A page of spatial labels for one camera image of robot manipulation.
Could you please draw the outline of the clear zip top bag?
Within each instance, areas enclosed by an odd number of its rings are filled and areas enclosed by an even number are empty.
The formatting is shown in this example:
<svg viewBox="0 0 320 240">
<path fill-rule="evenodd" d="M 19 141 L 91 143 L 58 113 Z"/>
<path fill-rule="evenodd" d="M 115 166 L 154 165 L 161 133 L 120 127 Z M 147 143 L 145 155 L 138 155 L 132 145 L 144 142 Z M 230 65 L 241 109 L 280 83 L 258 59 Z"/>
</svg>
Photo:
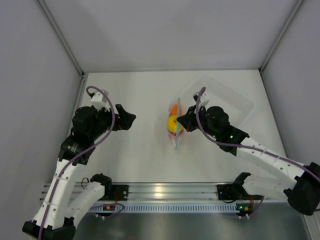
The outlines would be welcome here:
<svg viewBox="0 0 320 240">
<path fill-rule="evenodd" d="M 168 132 L 169 139 L 172 141 L 175 151 L 178 149 L 179 141 L 185 132 L 185 128 L 177 121 L 177 119 L 178 117 L 182 117 L 186 112 L 187 111 L 182 104 L 180 97 L 171 102 L 168 108 L 166 130 Z"/>
</svg>

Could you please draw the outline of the yellow fake apple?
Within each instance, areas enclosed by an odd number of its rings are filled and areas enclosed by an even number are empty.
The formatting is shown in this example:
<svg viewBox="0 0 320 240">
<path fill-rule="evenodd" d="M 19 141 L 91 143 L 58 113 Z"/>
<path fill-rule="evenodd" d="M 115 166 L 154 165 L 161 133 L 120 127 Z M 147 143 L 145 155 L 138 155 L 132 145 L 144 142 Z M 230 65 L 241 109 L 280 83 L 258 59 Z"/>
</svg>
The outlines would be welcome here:
<svg viewBox="0 0 320 240">
<path fill-rule="evenodd" d="M 179 132 L 184 130 L 184 127 L 179 122 L 177 122 L 177 115 L 172 115 L 168 117 L 166 122 L 166 128 L 168 131 L 171 132 L 177 132 L 177 129 L 179 129 Z"/>
</svg>

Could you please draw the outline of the orange fake persimmon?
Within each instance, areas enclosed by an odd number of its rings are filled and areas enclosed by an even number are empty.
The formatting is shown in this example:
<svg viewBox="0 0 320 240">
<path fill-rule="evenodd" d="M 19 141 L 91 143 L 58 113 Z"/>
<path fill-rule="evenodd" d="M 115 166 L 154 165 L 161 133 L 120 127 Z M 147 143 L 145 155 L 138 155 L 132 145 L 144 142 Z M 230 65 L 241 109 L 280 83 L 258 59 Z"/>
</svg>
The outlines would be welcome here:
<svg viewBox="0 0 320 240">
<path fill-rule="evenodd" d="M 169 116 L 176 116 L 178 114 L 178 105 L 177 104 L 172 104 L 170 106 L 169 110 Z"/>
</svg>

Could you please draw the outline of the red fake apple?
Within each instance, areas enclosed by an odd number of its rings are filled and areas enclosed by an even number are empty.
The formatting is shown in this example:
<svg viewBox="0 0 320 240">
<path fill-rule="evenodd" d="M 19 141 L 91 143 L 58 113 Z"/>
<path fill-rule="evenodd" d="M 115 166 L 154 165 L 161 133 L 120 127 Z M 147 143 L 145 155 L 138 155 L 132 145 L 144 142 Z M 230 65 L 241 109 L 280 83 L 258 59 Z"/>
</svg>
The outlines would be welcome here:
<svg viewBox="0 0 320 240">
<path fill-rule="evenodd" d="M 185 132 L 185 130 L 183 129 L 183 130 L 181 130 L 180 132 L 179 132 L 179 137 L 181 137 L 183 134 L 184 134 L 184 132 Z M 169 131 L 168 132 L 168 134 L 169 134 L 169 136 L 171 137 L 171 138 L 175 138 L 176 137 L 176 135 L 177 135 L 177 133 L 176 132 L 172 132 L 172 131 Z"/>
</svg>

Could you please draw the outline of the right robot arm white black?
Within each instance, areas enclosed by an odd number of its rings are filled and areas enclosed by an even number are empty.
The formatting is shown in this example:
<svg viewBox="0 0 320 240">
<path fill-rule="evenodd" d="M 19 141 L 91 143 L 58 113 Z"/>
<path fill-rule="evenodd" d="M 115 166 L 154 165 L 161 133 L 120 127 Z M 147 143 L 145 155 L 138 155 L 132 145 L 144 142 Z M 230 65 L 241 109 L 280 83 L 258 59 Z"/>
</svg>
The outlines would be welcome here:
<svg viewBox="0 0 320 240">
<path fill-rule="evenodd" d="M 232 126 L 229 116 L 219 106 L 197 109 L 189 107 L 177 121 L 187 132 L 201 130 L 203 135 L 221 150 L 243 158 L 275 177 L 263 178 L 252 173 L 242 173 L 242 181 L 233 186 L 240 199 L 260 195 L 287 200 L 297 212 L 311 216 L 320 204 L 320 166 L 296 162 L 278 155 L 255 141 L 248 133 Z"/>
</svg>

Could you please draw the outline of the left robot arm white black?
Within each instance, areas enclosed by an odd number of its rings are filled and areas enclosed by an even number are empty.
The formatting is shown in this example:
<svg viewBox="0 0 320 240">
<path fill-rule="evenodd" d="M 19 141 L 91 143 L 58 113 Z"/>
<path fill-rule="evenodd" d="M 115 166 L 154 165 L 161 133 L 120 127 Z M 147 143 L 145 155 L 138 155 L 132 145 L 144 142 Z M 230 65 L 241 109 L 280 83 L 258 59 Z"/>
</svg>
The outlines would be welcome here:
<svg viewBox="0 0 320 240">
<path fill-rule="evenodd" d="M 70 135 L 60 146 L 46 197 L 34 218 L 24 223 L 25 234 L 38 240 L 72 240 L 80 221 L 94 203 L 112 196 L 112 179 L 100 173 L 93 175 L 84 191 L 70 202 L 77 177 L 86 169 L 96 149 L 95 142 L 101 142 L 101 137 L 111 131 L 129 130 L 136 119 L 136 115 L 125 111 L 121 104 L 115 108 L 115 114 L 93 105 L 75 111 Z"/>
</svg>

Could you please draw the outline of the white plastic basket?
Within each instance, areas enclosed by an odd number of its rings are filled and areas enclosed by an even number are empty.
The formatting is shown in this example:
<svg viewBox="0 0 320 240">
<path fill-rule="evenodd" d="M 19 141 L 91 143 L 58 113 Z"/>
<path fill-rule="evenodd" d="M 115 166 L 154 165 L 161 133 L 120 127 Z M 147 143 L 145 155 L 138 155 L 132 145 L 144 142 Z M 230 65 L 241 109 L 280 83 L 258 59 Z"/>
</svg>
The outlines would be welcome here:
<svg viewBox="0 0 320 240">
<path fill-rule="evenodd" d="M 178 94 L 186 110 L 196 104 L 193 94 L 202 87 L 206 87 L 204 93 L 210 99 L 206 108 L 221 107 L 234 127 L 243 128 L 255 111 L 256 103 L 252 99 L 208 74 L 195 79 Z"/>
</svg>

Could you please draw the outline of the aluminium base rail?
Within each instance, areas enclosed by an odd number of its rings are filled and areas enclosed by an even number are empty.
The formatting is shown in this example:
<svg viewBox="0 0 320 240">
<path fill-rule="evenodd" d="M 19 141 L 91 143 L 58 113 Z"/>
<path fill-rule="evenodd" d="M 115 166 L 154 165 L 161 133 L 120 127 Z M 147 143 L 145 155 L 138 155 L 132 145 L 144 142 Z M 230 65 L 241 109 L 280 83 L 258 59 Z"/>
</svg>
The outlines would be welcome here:
<svg viewBox="0 0 320 240">
<path fill-rule="evenodd" d="M 231 183 L 215 182 L 189 182 L 189 183 L 113 183 L 118 185 L 128 185 L 128 195 L 120 201 L 222 201 L 218 198 L 218 185 L 227 185 Z M 280 182 L 270 183 L 266 186 L 250 182 L 247 189 L 235 184 L 238 191 L 238 200 L 248 201 L 250 199 L 275 200 L 285 202 L 287 196 Z"/>
</svg>

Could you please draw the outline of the left aluminium frame post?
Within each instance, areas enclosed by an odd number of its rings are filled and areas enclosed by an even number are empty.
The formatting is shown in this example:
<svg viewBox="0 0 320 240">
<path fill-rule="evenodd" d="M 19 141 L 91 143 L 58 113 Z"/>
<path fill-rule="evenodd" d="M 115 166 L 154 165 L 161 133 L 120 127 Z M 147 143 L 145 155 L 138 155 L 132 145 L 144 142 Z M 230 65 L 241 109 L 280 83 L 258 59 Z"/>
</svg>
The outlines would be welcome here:
<svg viewBox="0 0 320 240">
<path fill-rule="evenodd" d="M 79 76 L 84 75 L 84 71 L 82 70 L 78 60 L 76 59 L 76 56 L 74 55 L 74 52 L 72 51 L 72 48 L 70 47 L 67 39 L 65 38 L 65 35 L 63 34 L 60 26 L 58 25 L 57 21 L 55 20 L 51 10 L 49 9 L 47 3 L 45 0 L 36 0 L 36 3 L 39 5 L 41 11 L 43 12 L 45 18 L 47 19 L 49 25 L 51 26 L 54 34 L 58 38 L 62 48 L 64 49 L 66 55 L 70 59 L 72 65 L 76 69 L 76 72 Z"/>
</svg>

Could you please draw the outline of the aluminium frame post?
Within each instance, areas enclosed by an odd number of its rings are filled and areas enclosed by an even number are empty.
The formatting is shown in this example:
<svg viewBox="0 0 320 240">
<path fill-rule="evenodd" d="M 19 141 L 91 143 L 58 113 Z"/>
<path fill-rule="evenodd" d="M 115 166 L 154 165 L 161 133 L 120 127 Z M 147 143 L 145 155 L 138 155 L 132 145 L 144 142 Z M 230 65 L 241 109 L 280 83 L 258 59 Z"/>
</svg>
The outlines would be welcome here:
<svg viewBox="0 0 320 240">
<path fill-rule="evenodd" d="M 43 12 L 45 18 L 47 19 L 49 25 L 51 26 L 54 34 L 58 38 L 62 48 L 64 49 L 66 55 L 70 59 L 72 65 L 76 69 L 76 72 L 79 76 L 84 75 L 84 71 L 82 70 L 78 60 L 76 59 L 76 56 L 74 55 L 74 52 L 72 51 L 72 48 L 70 47 L 67 39 L 65 38 L 65 35 L 63 34 L 60 26 L 58 25 L 57 21 L 55 20 L 51 10 L 49 9 L 47 3 L 45 0 L 36 0 L 36 3 L 39 5 L 41 11 Z"/>
<path fill-rule="evenodd" d="M 292 26 L 295 18 L 298 16 L 299 12 L 303 8 L 304 4 L 306 3 L 306 0 L 295 0 L 294 4 L 287 14 L 287 16 L 284 19 L 284 22 L 282 23 L 279 32 L 276 34 L 272 44 L 270 45 L 270 48 L 268 49 L 265 57 L 263 58 L 263 61 L 259 67 L 259 72 L 263 73 L 266 67 L 268 66 L 269 62 L 271 61 L 273 55 L 276 53 L 276 50 L 284 40 L 288 30 Z"/>
</svg>

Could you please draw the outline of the right aluminium frame post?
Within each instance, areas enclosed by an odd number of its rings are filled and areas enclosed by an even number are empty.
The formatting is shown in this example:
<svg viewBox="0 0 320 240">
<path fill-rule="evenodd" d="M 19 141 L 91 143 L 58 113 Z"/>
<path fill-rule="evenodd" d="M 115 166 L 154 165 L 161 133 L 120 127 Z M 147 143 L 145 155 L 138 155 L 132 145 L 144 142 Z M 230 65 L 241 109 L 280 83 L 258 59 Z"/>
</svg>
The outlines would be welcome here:
<svg viewBox="0 0 320 240">
<path fill-rule="evenodd" d="M 276 50 L 284 40 L 288 30 L 292 26 L 295 18 L 298 16 L 299 12 L 303 8 L 304 4 L 306 3 L 306 0 L 295 0 L 294 4 L 287 14 L 287 16 L 284 19 L 284 22 L 282 23 L 279 32 L 276 34 L 272 44 L 270 45 L 270 48 L 268 49 L 265 57 L 263 58 L 263 61 L 259 67 L 259 72 L 263 73 L 266 67 L 268 66 L 269 62 L 271 61 L 273 55 L 276 53 Z"/>
</svg>

